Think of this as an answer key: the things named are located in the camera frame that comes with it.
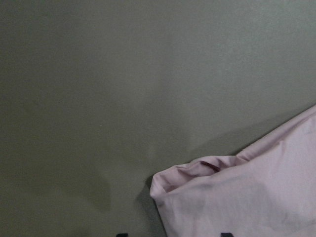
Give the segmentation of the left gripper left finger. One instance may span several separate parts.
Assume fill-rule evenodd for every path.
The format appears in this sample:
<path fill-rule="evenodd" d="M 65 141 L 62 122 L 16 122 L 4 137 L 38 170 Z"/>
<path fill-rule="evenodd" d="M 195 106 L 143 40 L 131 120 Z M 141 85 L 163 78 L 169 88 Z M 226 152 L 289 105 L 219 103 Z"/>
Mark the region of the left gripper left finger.
<path fill-rule="evenodd" d="M 128 237 L 128 233 L 119 233 L 116 237 Z"/>

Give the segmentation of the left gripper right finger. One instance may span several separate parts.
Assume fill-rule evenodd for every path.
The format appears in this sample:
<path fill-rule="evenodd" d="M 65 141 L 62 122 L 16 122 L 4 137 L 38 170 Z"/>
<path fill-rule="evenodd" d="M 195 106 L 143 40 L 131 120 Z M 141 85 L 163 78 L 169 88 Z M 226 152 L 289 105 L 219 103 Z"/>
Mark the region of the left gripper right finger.
<path fill-rule="evenodd" d="M 234 237 L 234 235 L 232 233 L 229 232 L 224 232 L 220 234 L 220 237 Z"/>

